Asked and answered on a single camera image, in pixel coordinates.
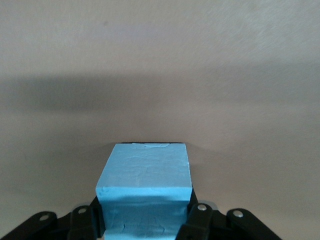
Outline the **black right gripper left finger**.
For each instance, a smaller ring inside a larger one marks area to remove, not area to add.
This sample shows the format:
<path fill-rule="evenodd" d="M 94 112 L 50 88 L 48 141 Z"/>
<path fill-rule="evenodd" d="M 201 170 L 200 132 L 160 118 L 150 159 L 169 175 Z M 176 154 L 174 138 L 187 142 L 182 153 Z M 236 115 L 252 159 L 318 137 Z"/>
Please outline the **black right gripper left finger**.
<path fill-rule="evenodd" d="M 98 240 L 105 233 L 102 206 L 97 197 L 62 217 L 38 212 L 19 224 L 2 240 Z"/>

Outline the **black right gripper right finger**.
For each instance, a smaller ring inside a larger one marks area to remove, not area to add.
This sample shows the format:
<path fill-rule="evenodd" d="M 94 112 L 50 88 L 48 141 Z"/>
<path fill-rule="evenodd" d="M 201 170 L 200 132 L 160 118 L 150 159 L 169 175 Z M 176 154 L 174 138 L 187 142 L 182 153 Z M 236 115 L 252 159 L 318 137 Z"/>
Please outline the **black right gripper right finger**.
<path fill-rule="evenodd" d="M 177 240 L 279 240 L 280 237 L 252 212 L 233 208 L 226 214 L 199 202 L 193 189 L 174 191 L 175 200 L 185 201 L 186 219 Z"/>

